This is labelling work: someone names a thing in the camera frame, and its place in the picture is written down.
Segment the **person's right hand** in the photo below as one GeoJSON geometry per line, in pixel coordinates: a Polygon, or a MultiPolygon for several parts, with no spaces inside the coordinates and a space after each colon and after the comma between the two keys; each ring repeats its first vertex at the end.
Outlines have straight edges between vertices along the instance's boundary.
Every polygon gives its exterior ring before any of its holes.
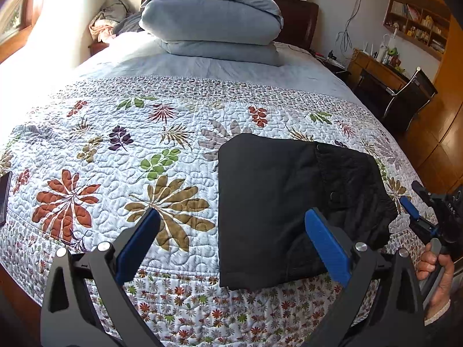
{"type": "Polygon", "coordinates": [[[420,262],[418,262],[417,278],[418,280],[427,279],[432,273],[437,271],[436,265],[439,263],[441,269],[444,269],[440,282],[436,287],[434,294],[429,301],[428,310],[425,313],[425,326],[432,324],[438,318],[443,316],[451,305],[451,288],[453,281],[454,264],[448,254],[436,254],[431,252],[432,244],[425,246],[420,262]]]}

